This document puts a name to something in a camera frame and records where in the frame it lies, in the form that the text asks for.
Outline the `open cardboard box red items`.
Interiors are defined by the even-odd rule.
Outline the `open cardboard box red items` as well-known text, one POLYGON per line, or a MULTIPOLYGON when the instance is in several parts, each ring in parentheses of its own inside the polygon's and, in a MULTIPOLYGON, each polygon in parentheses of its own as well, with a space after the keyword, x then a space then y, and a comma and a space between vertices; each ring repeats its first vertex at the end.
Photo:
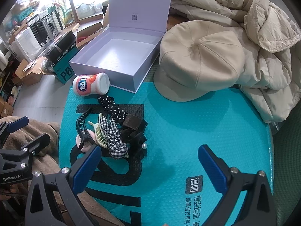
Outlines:
POLYGON ((87 45, 91 40, 96 38, 104 30, 103 24, 98 22, 93 24, 86 29, 77 32, 76 47, 78 50, 81 50, 85 45, 87 45))

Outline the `black white gingham scrunchie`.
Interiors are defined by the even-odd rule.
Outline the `black white gingham scrunchie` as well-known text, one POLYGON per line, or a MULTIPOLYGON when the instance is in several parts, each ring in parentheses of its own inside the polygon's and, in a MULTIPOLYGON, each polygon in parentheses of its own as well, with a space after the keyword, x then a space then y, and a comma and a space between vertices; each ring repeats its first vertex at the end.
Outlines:
POLYGON ((128 146, 122 141, 115 120, 111 116, 109 120, 105 116, 102 116, 100 118, 100 127, 104 133, 110 156, 114 159, 127 158, 128 146))

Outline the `white storage bin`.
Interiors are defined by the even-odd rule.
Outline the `white storage bin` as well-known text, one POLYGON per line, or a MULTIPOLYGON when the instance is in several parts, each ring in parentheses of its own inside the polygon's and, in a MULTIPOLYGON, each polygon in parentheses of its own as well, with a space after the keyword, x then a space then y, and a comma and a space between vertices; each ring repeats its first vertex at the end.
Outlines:
POLYGON ((27 28, 16 36, 10 45, 10 49, 14 52, 19 61, 26 59, 28 62, 32 62, 41 50, 41 46, 32 30, 27 28))

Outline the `teal Poizon cardboard box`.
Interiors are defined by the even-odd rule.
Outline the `teal Poizon cardboard box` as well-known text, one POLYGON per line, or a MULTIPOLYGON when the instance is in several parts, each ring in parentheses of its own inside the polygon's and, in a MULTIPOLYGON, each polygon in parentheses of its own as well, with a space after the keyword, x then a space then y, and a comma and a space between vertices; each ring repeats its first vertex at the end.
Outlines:
POLYGON ((69 61, 77 54, 77 52, 78 48, 76 46, 76 43, 73 43, 52 63, 55 77, 62 84, 65 84, 74 75, 74 71, 69 64, 69 61))

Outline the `black hair claw clip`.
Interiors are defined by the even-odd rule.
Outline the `black hair claw clip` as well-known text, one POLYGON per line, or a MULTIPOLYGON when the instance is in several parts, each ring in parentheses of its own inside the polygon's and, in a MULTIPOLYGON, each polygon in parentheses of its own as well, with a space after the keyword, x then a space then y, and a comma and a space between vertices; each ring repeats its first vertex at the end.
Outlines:
POLYGON ((85 119, 88 117, 90 113, 91 113, 91 106, 88 105, 88 109, 80 117, 77 118, 76 130, 77 130, 77 134, 80 136, 82 140, 82 143, 89 141, 91 144, 96 144, 92 136, 89 134, 85 123, 85 119))

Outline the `teal bubble mailer bag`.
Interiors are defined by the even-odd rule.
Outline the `teal bubble mailer bag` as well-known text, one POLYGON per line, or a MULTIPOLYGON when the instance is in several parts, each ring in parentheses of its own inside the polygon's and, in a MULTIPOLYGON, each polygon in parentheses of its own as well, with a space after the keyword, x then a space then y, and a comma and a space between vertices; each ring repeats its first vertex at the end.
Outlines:
POLYGON ((221 198, 201 163, 206 144, 230 167, 262 170, 273 181, 270 129, 236 88, 177 103, 153 83, 133 94, 111 88, 109 96, 126 112, 144 118, 144 157, 103 158, 86 191, 125 225, 202 225, 221 198))

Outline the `pink white plastic bottle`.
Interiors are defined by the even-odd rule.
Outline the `pink white plastic bottle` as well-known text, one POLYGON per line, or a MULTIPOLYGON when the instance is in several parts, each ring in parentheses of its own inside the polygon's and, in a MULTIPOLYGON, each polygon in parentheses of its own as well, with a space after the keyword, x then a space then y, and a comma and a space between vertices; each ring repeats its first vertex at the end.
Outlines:
POLYGON ((89 96, 91 94, 105 95, 108 93, 109 87, 110 80, 106 73, 80 75, 72 83, 72 89, 78 96, 89 96))

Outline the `beige newsboy cap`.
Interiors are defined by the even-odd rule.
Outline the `beige newsboy cap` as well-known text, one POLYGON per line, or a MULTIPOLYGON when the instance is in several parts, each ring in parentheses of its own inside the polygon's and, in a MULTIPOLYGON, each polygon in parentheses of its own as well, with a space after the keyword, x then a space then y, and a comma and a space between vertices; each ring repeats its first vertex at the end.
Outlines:
POLYGON ((163 97, 188 102, 233 86, 244 63, 234 32, 210 21, 182 22, 162 38, 154 85, 163 97))

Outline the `cream hair claw clip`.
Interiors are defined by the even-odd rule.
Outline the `cream hair claw clip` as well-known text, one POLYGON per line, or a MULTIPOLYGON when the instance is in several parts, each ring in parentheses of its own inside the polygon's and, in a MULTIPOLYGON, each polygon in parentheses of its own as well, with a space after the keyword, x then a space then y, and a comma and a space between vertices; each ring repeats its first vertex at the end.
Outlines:
POLYGON ((89 123, 91 126, 93 126, 93 128, 94 128, 95 142, 96 142, 99 146, 101 146, 101 147, 107 149, 106 139, 105 139, 105 137, 104 137, 103 130, 102 130, 101 126, 100 126, 100 119, 101 119, 102 117, 103 117, 103 114, 102 114, 102 113, 99 113, 99 115, 98 115, 98 122, 97 122, 96 124, 94 124, 94 123, 91 122, 91 121, 89 121, 88 123, 89 123))

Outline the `black mesh bow with pearl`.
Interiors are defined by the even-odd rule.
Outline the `black mesh bow with pearl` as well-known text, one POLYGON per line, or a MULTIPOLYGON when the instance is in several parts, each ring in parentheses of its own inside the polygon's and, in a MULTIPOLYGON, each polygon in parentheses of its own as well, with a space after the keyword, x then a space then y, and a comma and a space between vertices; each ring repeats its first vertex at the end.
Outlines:
POLYGON ((130 157, 146 157, 147 148, 142 148, 143 143, 147 141, 143 131, 134 131, 130 128, 120 130, 121 139, 129 145, 130 157))

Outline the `lavender open gift box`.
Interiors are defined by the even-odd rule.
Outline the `lavender open gift box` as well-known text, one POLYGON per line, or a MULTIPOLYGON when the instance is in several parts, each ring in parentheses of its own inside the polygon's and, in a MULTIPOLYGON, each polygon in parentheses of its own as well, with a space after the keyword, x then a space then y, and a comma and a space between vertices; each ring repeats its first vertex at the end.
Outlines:
POLYGON ((136 93, 160 53, 171 0, 109 0, 109 24, 70 60, 76 75, 106 73, 136 93))

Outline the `black polka dot scrunchie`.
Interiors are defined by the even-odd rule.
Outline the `black polka dot scrunchie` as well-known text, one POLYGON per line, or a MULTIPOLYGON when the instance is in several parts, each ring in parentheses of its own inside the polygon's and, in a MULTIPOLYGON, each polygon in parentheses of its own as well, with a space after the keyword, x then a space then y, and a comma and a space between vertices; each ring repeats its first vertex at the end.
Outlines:
POLYGON ((115 103, 113 97, 99 95, 97 100, 107 114, 109 114, 119 125, 123 125, 128 114, 120 105, 115 103))

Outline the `beige puffer jacket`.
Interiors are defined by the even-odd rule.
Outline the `beige puffer jacket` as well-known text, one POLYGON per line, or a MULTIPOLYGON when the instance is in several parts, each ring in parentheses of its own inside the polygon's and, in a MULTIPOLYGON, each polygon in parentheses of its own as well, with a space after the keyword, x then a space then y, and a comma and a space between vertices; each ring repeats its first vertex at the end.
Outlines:
POLYGON ((189 20, 232 30, 245 53, 238 79, 266 123, 284 121, 300 101, 300 29, 270 0, 171 0, 189 20))

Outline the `black velvet hair band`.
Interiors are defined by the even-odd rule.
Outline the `black velvet hair band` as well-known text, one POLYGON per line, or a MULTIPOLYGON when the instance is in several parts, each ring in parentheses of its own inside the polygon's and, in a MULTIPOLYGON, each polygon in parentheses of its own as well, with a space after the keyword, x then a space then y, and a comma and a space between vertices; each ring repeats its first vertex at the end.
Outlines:
POLYGON ((128 114, 122 126, 125 128, 130 128, 134 131, 144 132, 147 122, 136 115, 128 114))

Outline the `pink round compact case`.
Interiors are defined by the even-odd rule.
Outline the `pink round compact case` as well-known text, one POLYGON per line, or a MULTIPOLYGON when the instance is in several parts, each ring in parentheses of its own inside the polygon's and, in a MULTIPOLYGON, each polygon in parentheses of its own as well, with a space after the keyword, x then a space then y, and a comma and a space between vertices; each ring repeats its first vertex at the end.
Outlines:
POLYGON ((82 140, 79 135, 76 136, 75 143, 78 148, 81 148, 80 151, 84 153, 88 152, 91 148, 91 143, 89 141, 82 143, 82 140))

